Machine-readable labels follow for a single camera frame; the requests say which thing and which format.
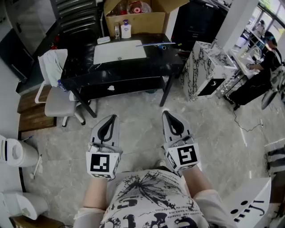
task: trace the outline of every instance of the cardboard box flap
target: cardboard box flap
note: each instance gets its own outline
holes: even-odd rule
[[[176,8],[183,6],[189,3],[189,0],[156,0],[159,2],[161,7],[164,8],[166,13],[170,13],[171,11],[175,10]]]
[[[107,16],[121,0],[106,0],[104,3],[104,14]]]

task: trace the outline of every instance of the toilet brush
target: toilet brush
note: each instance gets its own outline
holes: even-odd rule
[[[31,179],[35,179],[35,174],[36,174],[36,171],[37,171],[37,167],[39,166],[41,157],[42,157],[42,155],[40,155],[40,157],[39,157],[39,159],[38,159],[38,161],[37,161],[37,165],[36,165],[36,168],[35,168],[34,173],[30,173],[30,178],[31,178]]]

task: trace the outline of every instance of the white box with black symbols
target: white box with black symbols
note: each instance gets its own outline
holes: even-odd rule
[[[96,178],[115,178],[120,153],[86,152],[87,172]]]
[[[200,153],[197,143],[170,147],[167,149],[165,155],[174,171],[191,168],[200,162]]]

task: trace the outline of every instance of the white bottle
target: white bottle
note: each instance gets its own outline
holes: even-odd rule
[[[124,20],[123,22],[124,24],[121,25],[122,38],[127,39],[131,37],[130,29],[132,26],[128,24],[128,20]]]

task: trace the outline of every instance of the chair seat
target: chair seat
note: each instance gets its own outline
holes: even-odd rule
[[[59,87],[52,87],[45,104],[45,115],[50,117],[73,116],[76,101],[69,100],[69,93]]]

